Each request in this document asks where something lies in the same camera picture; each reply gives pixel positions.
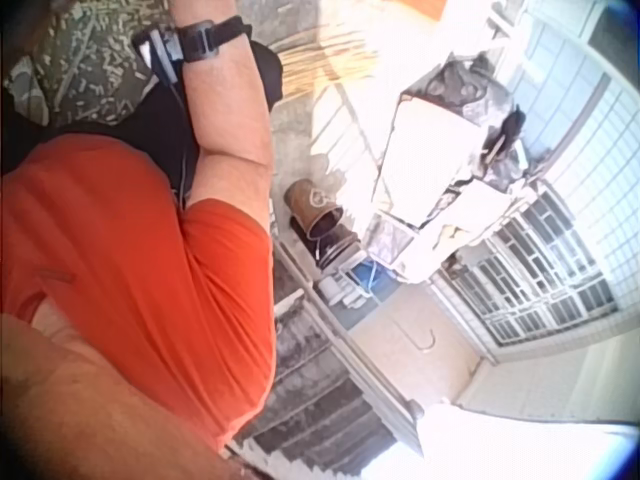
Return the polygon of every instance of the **metal window bars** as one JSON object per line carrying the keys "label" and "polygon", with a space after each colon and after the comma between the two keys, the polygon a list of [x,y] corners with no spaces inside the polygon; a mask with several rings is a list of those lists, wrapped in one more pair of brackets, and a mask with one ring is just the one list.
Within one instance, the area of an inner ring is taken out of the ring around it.
{"label": "metal window bars", "polygon": [[510,217],[485,247],[491,255],[451,282],[500,346],[617,311],[607,281],[551,191]]}

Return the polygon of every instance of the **orange t-shirt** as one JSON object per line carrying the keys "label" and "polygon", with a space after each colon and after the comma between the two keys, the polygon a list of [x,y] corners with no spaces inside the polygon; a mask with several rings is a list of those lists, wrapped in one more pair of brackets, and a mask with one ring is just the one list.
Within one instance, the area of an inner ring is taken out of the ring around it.
{"label": "orange t-shirt", "polygon": [[84,339],[216,449],[275,372],[271,240],[218,200],[181,213],[143,153],[64,135],[3,178],[2,311],[51,298]]}

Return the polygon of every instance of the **wrist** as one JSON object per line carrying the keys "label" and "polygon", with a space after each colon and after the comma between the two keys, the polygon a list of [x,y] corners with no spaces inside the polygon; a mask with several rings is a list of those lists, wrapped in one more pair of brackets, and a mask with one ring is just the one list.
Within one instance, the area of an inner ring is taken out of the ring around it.
{"label": "wrist", "polygon": [[171,0],[169,10],[177,27],[203,20],[221,23],[238,14],[235,0]]}

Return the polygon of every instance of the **sunlight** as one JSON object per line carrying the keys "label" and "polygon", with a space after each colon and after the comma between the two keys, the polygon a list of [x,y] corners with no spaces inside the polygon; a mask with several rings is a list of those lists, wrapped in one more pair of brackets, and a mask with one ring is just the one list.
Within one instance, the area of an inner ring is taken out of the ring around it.
{"label": "sunlight", "polygon": [[438,405],[418,425],[422,461],[396,444],[363,471],[365,480],[611,478],[637,446],[635,427],[533,423]]}

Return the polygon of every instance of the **sleeve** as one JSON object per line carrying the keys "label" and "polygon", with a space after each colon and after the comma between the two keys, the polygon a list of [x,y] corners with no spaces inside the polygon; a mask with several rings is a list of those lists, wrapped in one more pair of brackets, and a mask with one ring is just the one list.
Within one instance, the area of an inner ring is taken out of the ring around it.
{"label": "sleeve", "polygon": [[183,238],[202,301],[220,312],[216,336],[235,375],[251,376],[261,402],[275,374],[273,258],[269,234],[249,215],[220,200],[185,212]]}

